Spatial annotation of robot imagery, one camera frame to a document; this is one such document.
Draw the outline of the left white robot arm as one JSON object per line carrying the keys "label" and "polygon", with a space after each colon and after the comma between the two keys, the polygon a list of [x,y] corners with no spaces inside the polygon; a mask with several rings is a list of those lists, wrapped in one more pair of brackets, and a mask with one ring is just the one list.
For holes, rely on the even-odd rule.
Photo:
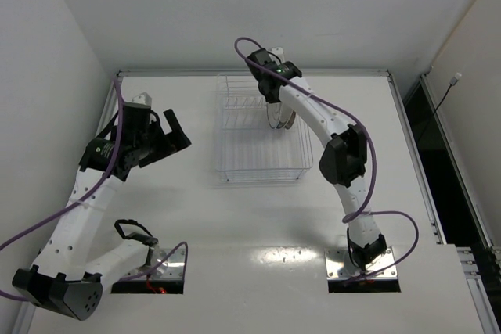
{"label": "left white robot arm", "polygon": [[105,290],[117,282],[151,275],[160,265],[158,240],[145,228],[124,233],[121,243],[88,260],[103,215],[131,169],[146,167],[190,146],[173,110],[164,111],[170,127],[147,104],[126,102],[86,146],[79,162],[70,210],[62,215],[45,247],[29,268],[20,268],[12,285],[36,307],[84,321]]}

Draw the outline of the green rimmed white plate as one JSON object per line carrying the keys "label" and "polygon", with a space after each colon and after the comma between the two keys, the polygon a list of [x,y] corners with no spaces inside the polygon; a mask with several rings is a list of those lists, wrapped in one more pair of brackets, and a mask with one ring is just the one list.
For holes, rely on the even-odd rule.
{"label": "green rimmed white plate", "polygon": [[283,122],[283,127],[287,130],[291,129],[292,126],[294,125],[295,117],[296,117],[296,112],[291,110],[287,117],[287,120]]}

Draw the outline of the white plate with line pattern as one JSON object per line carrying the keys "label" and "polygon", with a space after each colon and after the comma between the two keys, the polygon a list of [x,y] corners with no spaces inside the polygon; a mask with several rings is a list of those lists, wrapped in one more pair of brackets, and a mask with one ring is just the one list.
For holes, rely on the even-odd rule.
{"label": "white plate with line pattern", "polygon": [[271,129],[283,128],[290,117],[288,108],[281,102],[267,103],[266,114]]}

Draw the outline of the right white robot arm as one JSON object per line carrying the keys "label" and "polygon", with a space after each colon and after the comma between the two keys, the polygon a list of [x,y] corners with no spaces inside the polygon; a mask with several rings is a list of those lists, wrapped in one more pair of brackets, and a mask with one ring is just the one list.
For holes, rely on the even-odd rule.
{"label": "right white robot arm", "polygon": [[265,48],[249,56],[242,52],[238,55],[258,82],[266,102],[292,110],[320,140],[323,154],[319,170],[340,197],[351,261],[365,271],[387,249],[371,213],[377,161],[366,128],[348,111],[318,97],[292,62],[276,63]]}

